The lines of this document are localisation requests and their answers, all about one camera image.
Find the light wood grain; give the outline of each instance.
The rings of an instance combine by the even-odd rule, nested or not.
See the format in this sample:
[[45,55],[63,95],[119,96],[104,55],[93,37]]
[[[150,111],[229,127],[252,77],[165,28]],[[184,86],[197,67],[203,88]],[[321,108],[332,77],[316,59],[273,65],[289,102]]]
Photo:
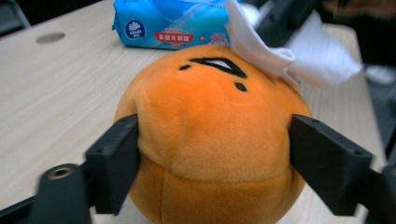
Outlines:
[[[121,94],[145,66],[168,50],[125,48],[111,31],[113,1],[45,22],[0,39],[0,209],[34,195],[38,177],[62,163],[84,161],[83,152],[112,123]],[[360,59],[354,33],[326,29]],[[65,38],[40,45],[53,32]],[[326,90],[303,83],[302,95],[315,117],[377,155],[382,146],[362,75]],[[334,217],[312,189],[280,223],[360,223]],[[95,223],[147,223],[127,201],[119,217],[94,216]]]

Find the tissue package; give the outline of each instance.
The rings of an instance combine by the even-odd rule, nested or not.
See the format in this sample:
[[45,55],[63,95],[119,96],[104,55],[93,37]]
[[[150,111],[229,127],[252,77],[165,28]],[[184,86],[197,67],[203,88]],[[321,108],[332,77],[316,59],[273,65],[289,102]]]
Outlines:
[[116,0],[113,30],[128,47],[229,45],[225,0]]

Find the red label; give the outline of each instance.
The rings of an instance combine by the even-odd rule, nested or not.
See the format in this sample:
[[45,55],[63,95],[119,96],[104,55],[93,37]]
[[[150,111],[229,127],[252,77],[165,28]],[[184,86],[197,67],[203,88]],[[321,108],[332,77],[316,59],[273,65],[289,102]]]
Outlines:
[[194,39],[194,35],[185,34],[172,34],[172,33],[160,33],[156,32],[155,38],[161,42],[170,42],[174,44],[188,44]]

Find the table surface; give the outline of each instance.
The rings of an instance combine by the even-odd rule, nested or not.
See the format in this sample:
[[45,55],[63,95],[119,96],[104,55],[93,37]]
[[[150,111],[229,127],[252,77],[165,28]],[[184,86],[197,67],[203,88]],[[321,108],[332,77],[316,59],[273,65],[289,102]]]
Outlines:
[[[47,169],[83,163],[83,152],[112,124],[118,101],[145,66],[170,50],[125,48],[111,31],[113,1],[44,22],[0,39],[0,210],[35,194]],[[360,60],[354,32],[325,25]],[[65,37],[37,43],[46,34]],[[338,87],[307,83],[302,96],[314,117],[376,155],[385,164],[373,106],[362,74]],[[361,223],[335,217],[309,187],[279,223]],[[95,223],[148,223],[130,200],[118,217],[93,215]]]

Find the plush toy face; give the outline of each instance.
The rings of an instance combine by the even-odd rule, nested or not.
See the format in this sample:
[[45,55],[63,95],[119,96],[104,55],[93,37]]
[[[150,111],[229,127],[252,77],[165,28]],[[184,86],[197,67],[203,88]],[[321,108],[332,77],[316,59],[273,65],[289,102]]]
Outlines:
[[116,119],[136,113],[142,162],[130,195],[155,223],[274,223],[304,186],[288,129],[307,106],[226,47],[175,51],[144,69]]

